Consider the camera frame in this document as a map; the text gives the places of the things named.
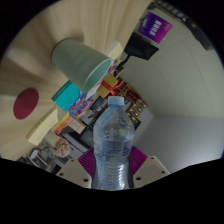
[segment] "purple box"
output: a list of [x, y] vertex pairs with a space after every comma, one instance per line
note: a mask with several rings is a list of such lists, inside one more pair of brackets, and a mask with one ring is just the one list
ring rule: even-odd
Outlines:
[[140, 33], [159, 44], [172, 26], [166, 20], [149, 12], [143, 22]]

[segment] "wall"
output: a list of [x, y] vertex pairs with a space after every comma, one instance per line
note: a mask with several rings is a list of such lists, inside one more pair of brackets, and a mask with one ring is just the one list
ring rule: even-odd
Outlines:
[[155, 116], [136, 146], [156, 156], [172, 173], [219, 159], [224, 148], [224, 119]]
[[146, 108], [142, 111], [139, 120], [142, 122], [137, 130], [135, 131], [135, 137], [133, 140], [133, 144], [135, 145], [138, 141], [138, 139], [142, 136], [142, 134], [145, 132], [147, 129], [149, 123], [153, 119], [153, 114]]

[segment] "green cup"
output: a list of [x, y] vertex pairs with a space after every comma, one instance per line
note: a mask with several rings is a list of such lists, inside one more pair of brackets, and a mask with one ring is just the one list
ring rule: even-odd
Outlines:
[[53, 63], [86, 93], [108, 71], [112, 59], [73, 39], [61, 41], [53, 50]]

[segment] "bottle cap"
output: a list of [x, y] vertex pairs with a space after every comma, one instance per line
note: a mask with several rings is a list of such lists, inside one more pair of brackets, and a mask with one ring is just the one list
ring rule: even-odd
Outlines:
[[108, 97], [108, 104], [123, 106], [124, 105], [124, 97], [109, 96]]

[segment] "plastic water bottle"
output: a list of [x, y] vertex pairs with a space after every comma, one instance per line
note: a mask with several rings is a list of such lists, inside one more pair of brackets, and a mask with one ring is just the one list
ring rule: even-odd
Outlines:
[[108, 98], [108, 109], [94, 125], [94, 155], [100, 190], [122, 190], [127, 181], [134, 126], [123, 109], [124, 98]]

